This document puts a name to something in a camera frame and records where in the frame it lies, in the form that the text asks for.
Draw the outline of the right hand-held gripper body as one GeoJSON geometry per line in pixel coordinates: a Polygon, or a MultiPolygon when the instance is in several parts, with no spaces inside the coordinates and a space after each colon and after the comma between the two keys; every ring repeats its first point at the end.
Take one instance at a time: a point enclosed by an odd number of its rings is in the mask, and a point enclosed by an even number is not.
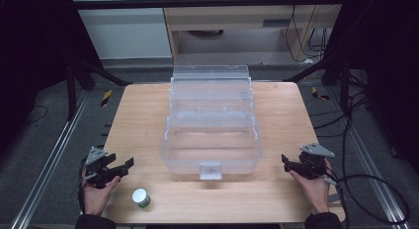
{"type": "Polygon", "coordinates": [[[335,156],[332,151],[318,143],[300,146],[299,150],[299,162],[293,166],[293,170],[308,180],[325,175],[325,158],[335,156]]]}

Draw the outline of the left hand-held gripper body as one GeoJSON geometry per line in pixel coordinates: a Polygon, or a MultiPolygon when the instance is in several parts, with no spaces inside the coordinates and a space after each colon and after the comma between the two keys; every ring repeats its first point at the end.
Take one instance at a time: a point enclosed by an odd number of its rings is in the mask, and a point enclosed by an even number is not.
{"type": "Polygon", "coordinates": [[[82,161],[85,169],[85,176],[83,180],[93,185],[97,189],[103,189],[115,176],[117,176],[116,169],[109,168],[105,164],[105,157],[109,156],[104,149],[92,147],[87,157],[82,161]]]}

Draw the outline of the person's left hand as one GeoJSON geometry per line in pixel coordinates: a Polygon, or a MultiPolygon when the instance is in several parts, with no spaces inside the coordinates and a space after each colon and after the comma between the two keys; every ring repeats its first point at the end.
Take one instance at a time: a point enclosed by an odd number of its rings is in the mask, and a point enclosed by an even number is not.
{"type": "Polygon", "coordinates": [[[111,198],[112,191],[120,182],[121,177],[115,176],[103,189],[96,189],[89,183],[84,182],[84,213],[101,216],[111,198]]]}

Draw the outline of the person's right hand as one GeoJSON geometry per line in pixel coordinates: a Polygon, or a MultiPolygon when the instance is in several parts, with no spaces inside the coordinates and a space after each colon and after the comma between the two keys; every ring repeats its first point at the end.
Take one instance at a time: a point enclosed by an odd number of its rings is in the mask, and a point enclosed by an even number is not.
{"type": "Polygon", "coordinates": [[[330,184],[325,181],[326,175],[313,180],[308,180],[295,171],[290,171],[290,174],[301,186],[313,214],[329,211],[328,195],[330,184]]]}

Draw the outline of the small white and green roll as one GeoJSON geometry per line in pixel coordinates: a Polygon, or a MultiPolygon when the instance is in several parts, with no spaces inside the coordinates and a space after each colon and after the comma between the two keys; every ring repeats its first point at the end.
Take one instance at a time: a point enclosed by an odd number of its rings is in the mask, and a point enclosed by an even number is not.
{"type": "Polygon", "coordinates": [[[145,189],[137,189],[132,193],[132,200],[141,208],[150,204],[150,196],[145,189]]]}

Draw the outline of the yellow and black tape strip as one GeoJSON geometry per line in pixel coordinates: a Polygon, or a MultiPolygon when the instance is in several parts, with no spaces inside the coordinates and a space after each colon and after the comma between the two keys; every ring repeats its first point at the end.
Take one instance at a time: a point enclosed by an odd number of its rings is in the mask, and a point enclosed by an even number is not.
{"type": "Polygon", "coordinates": [[[330,100],[329,96],[320,95],[315,87],[311,87],[311,95],[312,95],[312,97],[323,100],[323,101],[330,100]]]}
{"type": "Polygon", "coordinates": [[[100,106],[105,107],[113,93],[113,90],[107,90],[103,96],[100,106]]]}

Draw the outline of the black metal stand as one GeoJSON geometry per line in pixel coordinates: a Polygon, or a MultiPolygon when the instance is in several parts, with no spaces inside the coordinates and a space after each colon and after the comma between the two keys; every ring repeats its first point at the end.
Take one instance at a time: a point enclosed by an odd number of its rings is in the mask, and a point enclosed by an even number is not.
{"type": "Polygon", "coordinates": [[[294,75],[291,78],[285,79],[285,82],[299,82],[306,76],[324,69],[325,73],[321,78],[321,82],[328,86],[340,79],[340,106],[346,112],[349,109],[349,58],[345,54],[328,54],[324,58],[306,68],[302,72],[294,75]]]}
{"type": "Polygon", "coordinates": [[[95,87],[95,82],[90,76],[90,72],[98,74],[118,86],[130,85],[130,82],[124,81],[107,72],[104,68],[91,64],[75,55],[70,54],[66,63],[68,120],[72,120],[77,111],[75,81],[79,82],[83,90],[92,90],[95,87]]]}

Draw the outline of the clear plastic tiered storage box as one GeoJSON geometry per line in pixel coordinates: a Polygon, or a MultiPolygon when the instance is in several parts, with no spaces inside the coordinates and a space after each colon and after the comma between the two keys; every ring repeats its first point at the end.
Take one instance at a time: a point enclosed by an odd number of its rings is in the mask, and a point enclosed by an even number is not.
{"type": "Polygon", "coordinates": [[[263,156],[246,65],[177,65],[160,156],[172,174],[251,174],[263,156]]]}

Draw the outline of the white cabinet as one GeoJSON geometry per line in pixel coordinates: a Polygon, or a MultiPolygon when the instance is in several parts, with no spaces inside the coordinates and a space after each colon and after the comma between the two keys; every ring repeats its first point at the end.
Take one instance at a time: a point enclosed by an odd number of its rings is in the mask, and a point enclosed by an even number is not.
{"type": "Polygon", "coordinates": [[[83,10],[79,14],[102,60],[172,57],[165,18],[159,8],[83,10]]]}

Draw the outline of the dark curtain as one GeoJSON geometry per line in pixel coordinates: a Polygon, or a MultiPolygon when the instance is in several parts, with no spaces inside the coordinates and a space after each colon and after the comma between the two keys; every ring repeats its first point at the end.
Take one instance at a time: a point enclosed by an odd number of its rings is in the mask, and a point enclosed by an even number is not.
{"type": "Polygon", "coordinates": [[[337,79],[342,58],[366,71],[395,148],[419,177],[419,0],[345,0],[327,52],[338,58],[323,81],[337,79]]]}
{"type": "Polygon", "coordinates": [[[54,37],[69,38],[83,60],[102,65],[71,0],[0,0],[0,158],[35,106],[38,92],[66,79],[54,37]]]}

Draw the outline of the light wooden desk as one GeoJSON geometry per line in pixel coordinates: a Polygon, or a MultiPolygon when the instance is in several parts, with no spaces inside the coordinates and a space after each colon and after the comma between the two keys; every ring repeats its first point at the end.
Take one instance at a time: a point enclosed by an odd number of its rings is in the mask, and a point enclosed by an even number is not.
{"type": "Polygon", "coordinates": [[[292,58],[308,57],[308,41],[315,29],[334,27],[341,6],[285,5],[248,7],[165,8],[172,56],[179,59],[180,38],[187,31],[279,29],[292,58]]]}

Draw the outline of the aluminium floor rail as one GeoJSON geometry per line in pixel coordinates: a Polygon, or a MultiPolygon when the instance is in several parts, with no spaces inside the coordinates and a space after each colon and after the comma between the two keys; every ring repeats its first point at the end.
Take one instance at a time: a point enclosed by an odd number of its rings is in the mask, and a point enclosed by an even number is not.
{"type": "Polygon", "coordinates": [[[27,229],[41,199],[49,184],[49,181],[56,169],[57,164],[72,136],[72,133],[82,115],[86,102],[90,96],[90,91],[82,91],[76,103],[76,109],[73,116],[65,123],[60,132],[51,152],[43,165],[43,168],[32,187],[25,203],[14,218],[10,229],[27,229]]]}
{"type": "Polygon", "coordinates": [[[349,117],[345,117],[343,122],[345,123],[343,140],[344,142],[349,141],[365,174],[369,175],[368,180],[372,185],[386,219],[391,222],[392,229],[410,229],[410,225],[407,222],[407,212],[403,211],[401,205],[397,202],[395,191],[390,188],[389,184],[384,182],[382,173],[368,153],[359,131],[349,117]]]}

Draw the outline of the black horizontal frame bar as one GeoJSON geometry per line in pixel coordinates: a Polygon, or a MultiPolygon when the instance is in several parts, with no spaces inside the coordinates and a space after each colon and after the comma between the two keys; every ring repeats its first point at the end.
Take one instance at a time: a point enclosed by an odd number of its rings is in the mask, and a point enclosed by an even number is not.
{"type": "Polygon", "coordinates": [[[335,5],[345,0],[119,0],[76,1],[68,4],[76,10],[202,8],[234,6],[335,5]]]}

